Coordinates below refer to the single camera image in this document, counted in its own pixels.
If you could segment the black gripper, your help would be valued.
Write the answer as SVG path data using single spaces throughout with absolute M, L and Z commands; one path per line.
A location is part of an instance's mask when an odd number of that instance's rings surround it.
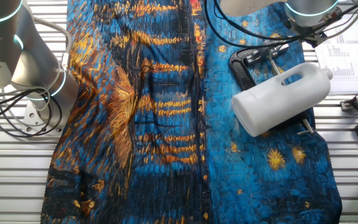
M 310 35 L 307 35 L 303 40 L 307 44 L 310 44 L 312 48 L 316 48 L 318 45 L 322 44 L 327 38 L 327 35 L 321 29 Z

